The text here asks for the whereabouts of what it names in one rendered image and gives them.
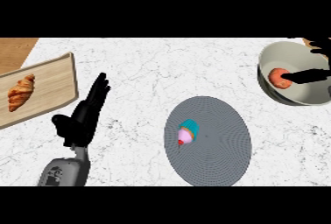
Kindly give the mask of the pale grey bowl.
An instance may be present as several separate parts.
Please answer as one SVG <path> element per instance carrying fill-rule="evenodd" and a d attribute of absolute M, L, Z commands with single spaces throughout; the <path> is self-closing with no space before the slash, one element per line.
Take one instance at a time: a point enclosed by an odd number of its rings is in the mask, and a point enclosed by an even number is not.
<path fill-rule="evenodd" d="M 264 47 L 259 56 L 257 80 L 269 97 L 290 106 L 315 106 L 331 102 L 331 77 L 326 80 L 295 84 L 287 89 L 276 88 L 269 81 L 269 73 L 275 68 L 290 73 L 307 69 L 328 70 L 328 61 L 321 54 L 312 54 L 310 48 L 294 42 L 275 42 Z"/>

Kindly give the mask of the grey round placemat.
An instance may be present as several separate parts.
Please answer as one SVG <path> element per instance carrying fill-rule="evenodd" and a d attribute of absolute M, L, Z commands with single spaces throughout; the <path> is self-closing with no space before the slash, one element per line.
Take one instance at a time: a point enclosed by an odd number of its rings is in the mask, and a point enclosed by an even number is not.
<path fill-rule="evenodd" d="M 179 145 L 179 125 L 192 119 L 199 134 Z M 232 106 L 210 96 L 185 100 L 170 112 L 164 127 L 164 149 L 170 165 L 194 186 L 232 186 L 251 160 L 251 137 Z"/>

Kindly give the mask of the orange round squash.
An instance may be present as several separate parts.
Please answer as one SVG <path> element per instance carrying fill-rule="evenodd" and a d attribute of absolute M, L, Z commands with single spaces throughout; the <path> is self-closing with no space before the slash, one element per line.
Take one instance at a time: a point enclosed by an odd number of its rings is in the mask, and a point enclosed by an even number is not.
<path fill-rule="evenodd" d="M 293 82 L 282 78 L 284 74 L 288 74 L 288 71 L 284 68 L 278 67 L 270 71 L 270 73 L 267 75 L 267 79 L 269 79 L 270 83 L 279 89 L 287 89 L 293 85 Z"/>

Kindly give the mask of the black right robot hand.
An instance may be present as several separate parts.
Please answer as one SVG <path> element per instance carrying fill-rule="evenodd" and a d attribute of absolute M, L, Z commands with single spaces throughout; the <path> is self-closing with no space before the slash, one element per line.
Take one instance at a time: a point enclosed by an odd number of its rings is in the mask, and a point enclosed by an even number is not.
<path fill-rule="evenodd" d="M 328 57 L 328 69 L 307 69 L 295 73 L 284 73 L 281 77 L 295 84 L 325 81 L 331 77 L 331 38 L 306 38 L 313 47 L 310 53 L 322 54 Z"/>

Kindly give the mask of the golden brown croissant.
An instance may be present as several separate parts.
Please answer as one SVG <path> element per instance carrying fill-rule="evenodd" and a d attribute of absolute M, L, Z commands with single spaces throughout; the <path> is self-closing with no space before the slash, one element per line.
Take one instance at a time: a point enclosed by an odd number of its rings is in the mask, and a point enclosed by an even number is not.
<path fill-rule="evenodd" d="M 25 104 L 27 100 L 34 93 L 35 76 L 32 74 L 27 75 L 22 80 L 19 80 L 15 86 L 7 91 L 7 103 L 9 111 L 13 112 Z"/>

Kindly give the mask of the pink cupcake with teal wrapper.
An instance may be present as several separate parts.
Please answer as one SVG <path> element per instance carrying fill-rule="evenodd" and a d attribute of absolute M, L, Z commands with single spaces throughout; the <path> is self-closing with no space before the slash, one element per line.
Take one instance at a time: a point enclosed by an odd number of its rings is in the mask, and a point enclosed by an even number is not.
<path fill-rule="evenodd" d="M 192 119 L 186 119 L 179 125 L 179 145 L 192 143 L 199 134 L 199 125 Z"/>

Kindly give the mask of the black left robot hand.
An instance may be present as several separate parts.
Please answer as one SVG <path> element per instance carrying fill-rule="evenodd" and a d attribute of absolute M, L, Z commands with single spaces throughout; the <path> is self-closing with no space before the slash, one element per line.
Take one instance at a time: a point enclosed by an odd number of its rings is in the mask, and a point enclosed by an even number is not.
<path fill-rule="evenodd" d="M 109 90 L 106 74 L 100 73 L 89 90 L 87 98 L 78 103 L 72 115 L 53 115 L 52 123 L 56 126 L 56 134 L 65 139 L 65 147 L 89 146 Z"/>

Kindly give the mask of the pale wooden cutting board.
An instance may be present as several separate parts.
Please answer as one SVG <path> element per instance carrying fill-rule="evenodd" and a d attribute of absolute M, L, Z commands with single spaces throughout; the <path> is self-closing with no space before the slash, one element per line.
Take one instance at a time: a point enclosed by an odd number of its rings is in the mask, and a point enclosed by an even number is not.
<path fill-rule="evenodd" d="M 27 75 L 35 76 L 34 92 L 25 104 L 9 111 L 7 91 Z M 0 130 L 61 109 L 78 98 L 74 53 L 0 74 Z"/>

